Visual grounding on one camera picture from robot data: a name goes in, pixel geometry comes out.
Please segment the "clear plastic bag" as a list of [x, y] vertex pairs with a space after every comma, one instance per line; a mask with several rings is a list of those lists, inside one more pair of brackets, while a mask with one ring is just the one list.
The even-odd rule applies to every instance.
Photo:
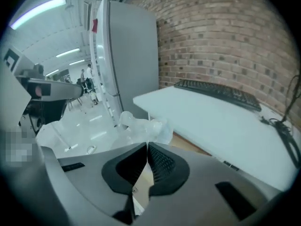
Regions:
[[165, 119], [138, 119], [128, 111], [122, 112], [119, 127], [123, 129], [113, 142], [111, 149], [117, 149], [136, 143], [157, 142], [169, 144], [173, 138], [173, 129]]

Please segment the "black keyboard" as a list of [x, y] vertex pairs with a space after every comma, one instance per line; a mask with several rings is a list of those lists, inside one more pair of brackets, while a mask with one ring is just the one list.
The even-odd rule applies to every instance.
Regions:
[[187, 79], [175, 83], [174, 87], [214, 97], [251, 111], [261, 112], [260, 103], [254, 95], [233, 87]]

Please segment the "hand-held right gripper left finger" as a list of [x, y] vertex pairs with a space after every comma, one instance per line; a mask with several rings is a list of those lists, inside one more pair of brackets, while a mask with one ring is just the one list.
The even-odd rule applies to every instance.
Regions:
[[145, 143], [83, 156], [56, 158], [43, 147], [52, 188], [67, 216], [58, 226], [133, 226], [132, 189], [147, 159]]

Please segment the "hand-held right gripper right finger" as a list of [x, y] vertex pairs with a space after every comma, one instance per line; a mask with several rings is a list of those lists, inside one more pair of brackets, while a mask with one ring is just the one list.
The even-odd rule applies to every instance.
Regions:
[[132, 226], [269, 226], [282, 198], [211, 156], [149, 143], [149, 203]]

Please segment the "white desk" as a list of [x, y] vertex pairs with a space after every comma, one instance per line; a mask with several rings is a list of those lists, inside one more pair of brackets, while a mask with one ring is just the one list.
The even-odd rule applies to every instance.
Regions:
[[168, 87], [133, 99], [154, 118], [163, 118], [183, 138], [280, 190], [297, 169], [276, 130], [242, 107], [195, 92]]

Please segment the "long ceiling light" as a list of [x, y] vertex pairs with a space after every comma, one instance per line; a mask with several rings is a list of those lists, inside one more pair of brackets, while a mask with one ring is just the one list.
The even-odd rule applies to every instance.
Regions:
[[18, 29], [20, 26], [22, 26], [23, 24], [25, 24], [27, 21], [29, 21], [30, 19], [36, 17], [37, 15], [46, 12], [48, 10], [54, 9], [56, 7], [60, 7], [66, 4], [66, 0], [50, 0], [47, 1], [41, 5], [38, 5], [34, 8], [32, 8], [31, 10], [25, 12], [24, 14], [22, 14], [16, 21], [14, 21], [10, 27], [13, 30]]

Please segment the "white tall cabinet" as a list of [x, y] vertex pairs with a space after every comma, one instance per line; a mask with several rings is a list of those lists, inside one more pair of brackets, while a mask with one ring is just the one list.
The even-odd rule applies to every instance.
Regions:
[[134, 5], [102, 0], [96, 19], [97, 64], [112, 117], [118, 122], [129, 111], [146, 119], [133, 99], [158, 89], [156, 17]]

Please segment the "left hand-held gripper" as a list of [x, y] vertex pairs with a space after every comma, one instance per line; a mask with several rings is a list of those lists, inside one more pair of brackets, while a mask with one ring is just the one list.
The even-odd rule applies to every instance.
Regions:
[[63, 117], [68, 99], [83, 92], [77, 84], [46, 80], [42, 65], [13, 46], [5, 48], [0, 53], [0, 135], [37, 135], [43, 125]]

